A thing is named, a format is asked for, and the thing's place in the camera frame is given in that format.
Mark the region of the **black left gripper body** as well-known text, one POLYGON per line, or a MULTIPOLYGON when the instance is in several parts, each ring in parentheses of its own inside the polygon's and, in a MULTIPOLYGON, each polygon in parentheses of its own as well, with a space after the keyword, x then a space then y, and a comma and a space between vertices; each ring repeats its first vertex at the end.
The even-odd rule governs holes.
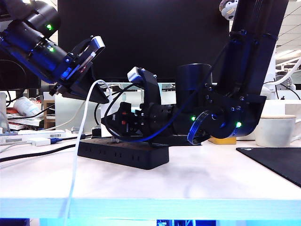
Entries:
POLYGON ((86 59, 91 56, 93 51, 92 37, 77 44, 64 59, 64 64, 68 67, 57 81, 56 85, 50 90, 50 95, 62 94, 64 97, 85 97, 91 84, 95 81, 93 75, 93 63, 86 59))

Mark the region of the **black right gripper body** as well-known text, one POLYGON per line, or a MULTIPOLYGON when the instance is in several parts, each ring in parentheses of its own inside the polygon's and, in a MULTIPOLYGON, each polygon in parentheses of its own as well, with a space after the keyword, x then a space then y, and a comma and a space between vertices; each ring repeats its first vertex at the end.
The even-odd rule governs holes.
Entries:
POLYGON ((142 77, 144 88, 142 132, 149 136, 163 128, 177 112, 178 108, 175 104, 161 104, 160 90, 154 74, 143 69, 138 69, 137 72, 142 77))

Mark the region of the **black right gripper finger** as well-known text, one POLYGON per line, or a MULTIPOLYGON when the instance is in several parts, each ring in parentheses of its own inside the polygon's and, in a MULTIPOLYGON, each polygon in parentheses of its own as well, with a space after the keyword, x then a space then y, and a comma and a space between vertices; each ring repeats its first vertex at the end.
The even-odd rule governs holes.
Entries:
POLYGON ((102 122, 107 122, 107 126, 120 137, 142 137, 141 123, 142 110, 131 111, 131 104, 127 102, 121 102, 116 112, 110 113, 106 117, 102 118, 102 122))

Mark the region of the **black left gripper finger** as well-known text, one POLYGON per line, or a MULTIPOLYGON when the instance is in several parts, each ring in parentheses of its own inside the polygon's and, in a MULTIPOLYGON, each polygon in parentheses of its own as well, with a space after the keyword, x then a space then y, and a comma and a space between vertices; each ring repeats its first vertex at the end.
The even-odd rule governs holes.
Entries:
MULTIPOLYGON (((90 87, 95 81, 94 68, 90 67, 84 75, 79 76, 67 91, 63 93, 63 97, 86 100, 90 87)), ((100 104, 109 102, 107 96, 98 85, 94 86, 89 101, 100 104)))

